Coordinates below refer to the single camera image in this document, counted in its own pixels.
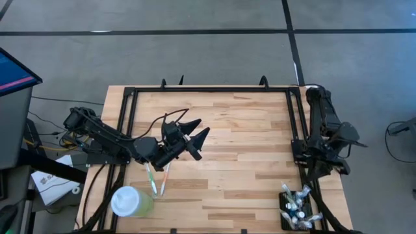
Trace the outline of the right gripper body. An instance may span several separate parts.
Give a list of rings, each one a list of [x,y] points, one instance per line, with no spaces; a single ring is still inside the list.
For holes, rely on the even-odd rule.
[[[339,174],[349,175],[350,167],[344,159],[324,160],[311,158],[307,160],[307,181],[314,181],[331,174],[333,169]]]

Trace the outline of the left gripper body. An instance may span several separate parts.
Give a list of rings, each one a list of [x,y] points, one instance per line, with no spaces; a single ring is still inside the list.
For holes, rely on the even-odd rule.
[[[161,146],[155,160],[151,162],[151,165],[157,172],[163,172],[164,167],[172,160],[178,159],[184,151],[189,152],[196,161],[202,159],[202,155],[200,153],[201,150],[197,150],[192,145],[191,137],[185,135],[176,143],[167,144],[166,142],[163,146]]]

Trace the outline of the green white toothbrush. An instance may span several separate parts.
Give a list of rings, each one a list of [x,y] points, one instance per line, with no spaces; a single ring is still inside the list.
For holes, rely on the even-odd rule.
[[[150,187],[151,187],[151,190],[152,190],[152,196],[153,196],[153,198],[156,198],[158,196],[158,191],[157,191],[157,186],[156,186],[156,183],[155,183],[153,173],[150,169],[150,164],[146,163],[145,167],[146,167],[146,171],[147,171],[147,174],[148,174],[148,177],[149,177],[149,184],[150,184]]]
[[[287,197],[289,203],[294,203],[293,194],[292,194],[291,190],[289,189],[289,187],[285,183],[281,183],[281,187],[284,190],[284,192],[286,193],[286,197]]]

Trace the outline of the purple white toothbrush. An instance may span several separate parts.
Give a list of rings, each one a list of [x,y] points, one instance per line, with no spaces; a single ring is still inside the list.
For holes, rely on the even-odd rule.
[[[301,221],[298,222],[298,227],[301,229],[312,229],[313,228],[313,223],[317,220],[322,220],[323,218],[323,214],[322,213],[318,213],[318,214],[314,214],[312,216],[309,216]]]

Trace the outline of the orange white toothbrush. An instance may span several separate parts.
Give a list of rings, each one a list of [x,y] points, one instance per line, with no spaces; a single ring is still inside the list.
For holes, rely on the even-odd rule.
[[[283,217],[283,219],[287,221],[287,223],[289,224],[291,229],[296,229],[296,226],[293,223],[292,218],[290,217],[290,215],[288,213],[286,213],[285,211],[281,210],[281,209],[279,210],[279,212],[280,212],[280,215]]]
[[[161,185],[160,196],[163,196],[165,188],[166,188],[166,182],[167,182],[167,179],[168,179],[168,173],[169,173],[170,165],[171,165],[171,163],[169,162],[166,165],[166,170],[164,171],[164,178],[163,178],[162,185]]]

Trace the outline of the green disinfecting wipes canister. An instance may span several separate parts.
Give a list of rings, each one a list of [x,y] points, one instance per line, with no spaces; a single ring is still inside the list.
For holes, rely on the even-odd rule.
[[[117,189],[110,202],[113,213],[119,217],[144,218],[153,210],[153,198],[131,186]]]

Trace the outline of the grey stand leg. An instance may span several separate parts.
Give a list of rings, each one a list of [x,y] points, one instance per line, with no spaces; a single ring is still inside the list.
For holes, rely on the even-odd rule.
[[[416,137],[416,117],[405,122],[400,122],[398,126],[391,128],[387,132],[390,135],[397,135],[404,131],[409,131],[414,137]]]

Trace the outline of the white box with label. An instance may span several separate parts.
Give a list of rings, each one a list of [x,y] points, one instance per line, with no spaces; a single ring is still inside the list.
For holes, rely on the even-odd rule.
[[[31,174],[31,177],[46,206],[55,203],[73,189],[79,190],[80,183],[45,172],[35,171]]]

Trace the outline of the black support beam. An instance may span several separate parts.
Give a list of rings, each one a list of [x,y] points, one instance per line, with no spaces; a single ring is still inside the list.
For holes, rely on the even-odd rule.
[[[59,163],[23,148],[20,149],[18,165],[31,166],[34,170],[82,184],[85,182],[87,176],[87,173],[82,170]]]

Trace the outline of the monitor with blue screen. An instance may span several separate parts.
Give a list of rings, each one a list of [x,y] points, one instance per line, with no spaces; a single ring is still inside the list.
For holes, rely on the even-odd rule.
[[[0,97],[41,83],[37,74],[0,47]]]

